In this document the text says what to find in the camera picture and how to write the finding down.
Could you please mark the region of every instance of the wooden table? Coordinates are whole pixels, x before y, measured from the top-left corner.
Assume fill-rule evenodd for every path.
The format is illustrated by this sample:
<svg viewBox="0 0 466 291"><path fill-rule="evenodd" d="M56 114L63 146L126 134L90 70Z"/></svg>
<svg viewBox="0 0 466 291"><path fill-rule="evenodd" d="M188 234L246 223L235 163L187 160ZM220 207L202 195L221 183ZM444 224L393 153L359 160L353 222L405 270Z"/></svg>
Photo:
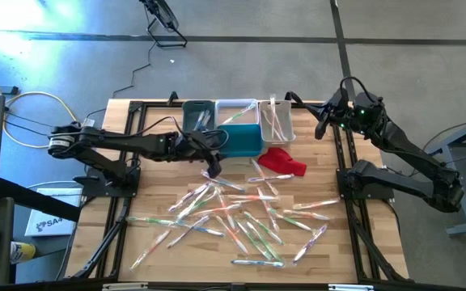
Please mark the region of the wooden table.
<svg viewBox="0 0 466 291"><path fill-rule="evenodd" d="M104 128L109 131L123 132L127 109L127 99L109 100L105 114ZM174 116L182 124L182 111L179 108L150 108L146 114L146 126L153 124L164 116ZM333 132L329 127L323 140L314 139L314 128L317 121L305 109L292 109L292 120L296 140L286 150L293 159L307 164L307 172L302 178L274 182L281 193L278 211L291 209L295 203L305 203L338 197L335 170L338 168L337 155L334 146ZM172 121L166 120L154 127L151 133L175 131ZM359 158L364 158L381 165L380 153L369 141L364 141L361 135L355 135L355 145ZM101 150L111 159L118 159L118 152ZM346 164L350 165L349 156L345 154ZM246 178L258 176L248 158L230 158L221 162L222 174L225 179L236 183L244 183ZM133 199L131 216L158 217L172 219L167 209L188 191L205 182L201 169L205 163L187 162L152 162L142 159L142 173L138 195ZM266 174L274 174L265 169ZM255 184L246 184L248 194L256 194ZM227 189L226 194L239 194ZM95 251L104 232L105 219L108 213L108 198L96 198L84 207L71 250L66 275L75 274ZM378 200L367 201L371 228L375 244L393 267L405 277L408 277L400 237L392 211ZM218 202L210 203L209 208L218 207ZM261 203L253 202L246 209L255 217L269 225L265 210ZM125 237L125 247L121 262L120 281L200 281L200 282L264 282L264 283L349 283L356 282L354 258L350 244L348 221L344 202L330 205L323 209L314 209L317 213L333 217L326 233L316 245L299 261L297 266L291 263L292 258L311 238L311 233L296 226L278 220L281 228L280 237L286 243L279 246L272 242L276 252L287 262L286 268L252 267L231 264L232 259L242 259L240 250L231 238L214 237L193 231L181 242L168 250L165 246L182 230L173 230L158 249L149 255L143 263L131 272L129 267L136 258L148 248L153 239L164 231L163 227L149 226L145 223L129 223ZM244 219L240 213L237 217ZM297 218L312 228L319 228L322 221ZM216 230L222 227L215 219L205 224ZM262 259L256 249L243 234L239 238L249 249L250 259ZM362 259L366 273L369 272L367 252L361 244ZM114 245L111 245L107 269L112 266Z"/></svg>

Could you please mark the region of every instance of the concrete floor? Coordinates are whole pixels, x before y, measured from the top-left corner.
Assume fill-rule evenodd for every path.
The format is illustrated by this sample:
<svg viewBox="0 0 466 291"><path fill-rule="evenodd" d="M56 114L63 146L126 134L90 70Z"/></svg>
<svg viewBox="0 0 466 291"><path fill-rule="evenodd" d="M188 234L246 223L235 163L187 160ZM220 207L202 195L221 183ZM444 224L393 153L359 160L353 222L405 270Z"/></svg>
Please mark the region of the concrete floor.
<svg viewBox="0 0 466 291"><path fill-rule="evenodd" d="M466 2L338 2L348 38L466 40ZM329 0L168 4L187 36L336 37ZM12 13L3 12L3 6ZM3 30L144 35L145 26L135 0L0 1ZM61 96L83 119L104 108L114 90L129 84L131 71L146 63L150 46L151 42L26 40L26 34L0 34L0 84ZM388 114L417 145L466 121L466 46L348 45L346 51L352 75L384 97ZM282 98L293 90L303 99L325 100L343 76L337 44L325 43L193 42L186 49L155 48L150 60L150 68L135 74L136 86L117 98L167 98L177 91L186 99L262 99L272 93ZM40 96L18 102L15 112L49 124L70 122L59 104ZM95 118L101 121L101 115ZM11 131L21 140L47 143L33 133ZM385 154L383 160L397 170L411 171L394 156ZM29 185L82 172L78 162L55 160L43 150L3 137L0 176L5 179ZM410 276L423 283L466 287L466 235L445 235L445 227L464 222L463 215L438 213L402 193L397 193L396 209ZM28 211L16 209L16 223L27 220ZM19 265L18 282L53 279L60 260L57 253Z"/></svg>

